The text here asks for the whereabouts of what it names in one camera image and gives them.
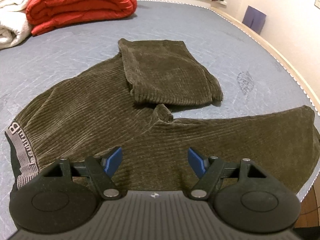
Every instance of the folded red blanket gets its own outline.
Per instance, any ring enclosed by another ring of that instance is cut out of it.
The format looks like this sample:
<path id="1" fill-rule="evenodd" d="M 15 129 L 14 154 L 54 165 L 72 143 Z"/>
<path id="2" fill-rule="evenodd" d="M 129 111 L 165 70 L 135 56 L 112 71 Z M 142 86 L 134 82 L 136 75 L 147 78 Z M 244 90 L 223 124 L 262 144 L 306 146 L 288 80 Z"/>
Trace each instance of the folded red blanket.
<path id="1" fill-rule="evenodd" d="M 136 8 L 137 0 L 31 0 L 26 15 L 35 36 L 74 23 L 124 18 Z"/>

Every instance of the white wall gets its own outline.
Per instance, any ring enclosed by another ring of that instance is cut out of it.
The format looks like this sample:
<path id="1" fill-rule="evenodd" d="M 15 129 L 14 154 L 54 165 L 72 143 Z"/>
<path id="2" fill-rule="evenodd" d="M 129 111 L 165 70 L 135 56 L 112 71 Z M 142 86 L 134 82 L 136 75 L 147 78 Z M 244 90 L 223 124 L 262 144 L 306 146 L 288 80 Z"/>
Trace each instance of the white wall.
<path id="1" fill-rule="evenodd" d="M 267 15 L 261 36 L 274 46 L 320 97 L 320 9 L 315 0 L 225 0 L 220 8 L 239 21 L 248 5 Z"/>

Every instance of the gray mattress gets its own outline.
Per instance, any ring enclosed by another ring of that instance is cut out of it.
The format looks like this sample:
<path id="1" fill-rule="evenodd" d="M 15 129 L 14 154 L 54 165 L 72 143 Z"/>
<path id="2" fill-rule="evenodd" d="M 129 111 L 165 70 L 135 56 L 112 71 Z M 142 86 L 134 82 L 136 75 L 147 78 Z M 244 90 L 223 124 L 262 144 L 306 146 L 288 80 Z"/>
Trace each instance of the gray mattress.
<path id="1" fill-rule="evenodd" d="M 224 93 L 220 106 L 177 111 L 175 118 L 232 118 L 311 106 L 300 86 L 265 49 L 206 8 L 139 1 L 128 19 L 74 25 L 31 37 L 0 51 L 0 240 L 15 231 L 8 210 L 14 177 L 4 129 L 35 96 L 113 57 L 120 38 L 183 40 L 195 59 L 218 78 Z M 315 126 L 320 130 L 317 113 Z M 320 163 L 297 194 L 300 200 L 319 167 Z"/>

